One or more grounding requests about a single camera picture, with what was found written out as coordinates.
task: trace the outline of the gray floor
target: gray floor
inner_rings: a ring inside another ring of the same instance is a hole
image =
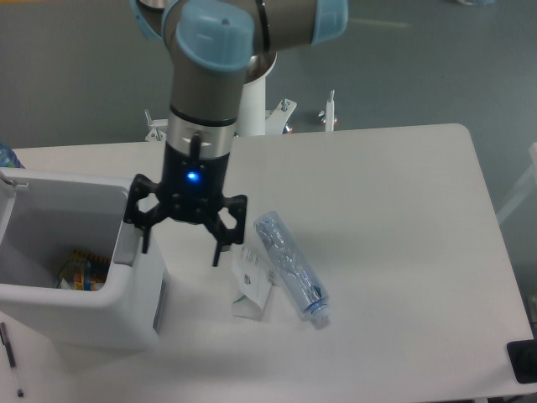
[[[350,0],[344,36],[279,54],[268,107],[299,103],[297,131],[336,89],[339,129],[467,126],[493,204],[537,141],[537,1]],[[12,147],[139,141],[168,114],[171,66],[127,0],[0,3],[0,141]],[[537,292],[537,196],[503,235],[523,293]]]

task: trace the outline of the black object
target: black object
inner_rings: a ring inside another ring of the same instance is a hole
[[[537,383],[537,340],[522,340],[507,345],[514,376],[520,384]]]
[[[248,199],[244,195],[222,195],[229,154],[200,160],[200,149],[199,136],[190,141],[190,155],[182,154],[166,143],[162,181],[157,184],[141,174],[134,177],[123,221],[142,230],[144,253],[148,251],[151,227],[168,217],[203,224],[216,239],[212,265],[217,266],[223,247],[244,241]],[[151,193],[157,196],[159,204],[147,212],[140,211],[138,202]],[[235,228],[227,228],[220,219],[218,212],[222,208],[227,208],[237,220]]]
[[[11,368],[11,370],[16,371],[17,364],[15,363],[15,354],[13,354],[13,347],[11,347],[11,341],[9,340],[8,329],[4,322],[0,323],[0,338],[2,339],[2,344],[6,348],[6,353],[8,354],[9,368]],[[20,378],[18,376],[17,376],[17,381],[18,381],[17,396],[24,397],[24,391],[20,385]]]

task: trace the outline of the blue led light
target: blue led light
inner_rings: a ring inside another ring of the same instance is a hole
[[[189,172],[186,174],[186,178],[192,183],[198,183],[200,181],[200,174],[197,172]]]

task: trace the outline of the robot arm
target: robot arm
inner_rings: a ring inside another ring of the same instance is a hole
[[[131,0],[146,34],[161,36],[174,63],[168,138],[162,180],[134,178],[126,223],[143,231],[171,217],[204,224],[220,251],[242,243],[247,198],[226,198],[222,187],[235,134],[246,68],[252,55],[317,43],[341,34],[347,0]],[[148,212],[138,201],[154,193],[159,204]],[[218,213],[237,220],[226,228]]]

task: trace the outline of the light blue joint cap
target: light blue joint cap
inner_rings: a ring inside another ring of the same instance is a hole
[[[245,68],[253,53],[252,17],[217,0],[190,0],[175,37],[195,63],[220,72]]]
[[[138,8],[138,5],[136,4],[136,0],[129,0],[129,2],[131,4],[131,9],[133,10],[134,17],[136,18],[136,22],[138,23],[138,26],[142,31],[143,36],[151,40],[161,39],[160,35],[153,31],[153,29],[149,26],[148,22],[143,17],[142,13],[140,12],[140,9]]]
[[[311,44],[318,44],[343,34],[348,18],[347,0],[317,0],[315,29]]]
[[[164,9],[164,12],[162,13],[162,23],[160,25],[160,30],[162,32],[162,37],[164,37],[164,25],[166,24],[166,19],[168,18],[168,13],[172,9],[172,7],[177,4],[180,0],[172,0],[168,3],[166,8]]]

